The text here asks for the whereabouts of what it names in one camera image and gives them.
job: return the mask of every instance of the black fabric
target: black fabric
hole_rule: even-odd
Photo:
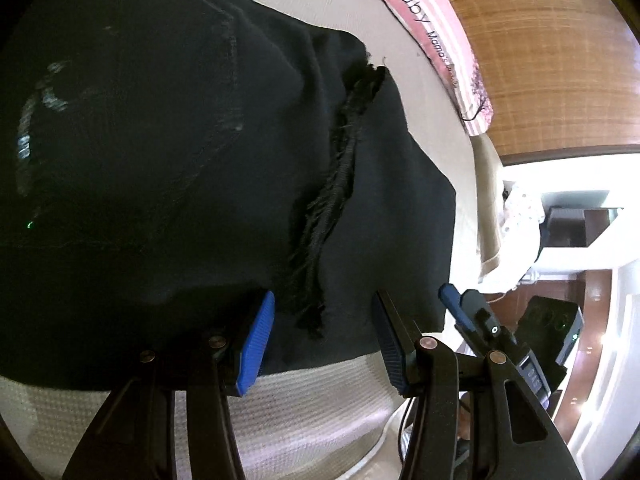
[[[546,247],[549,243],[550,232],[548,219],[545,218],[545,221],[540,224],[540,247],[538,248],[538,256],[536,256],[536,261],[539,259],[540,254],[542,254],[542,249]]]
[[[0,54],[0,374],[110,389],[258,288],[278,303],[263,374],[376,351],[377,288],[441,330],[454,191],[385,68],[340,140],[371,73],[353,36],[251,0],[36,0]],[[285,298],[327,185],[301,323]]]

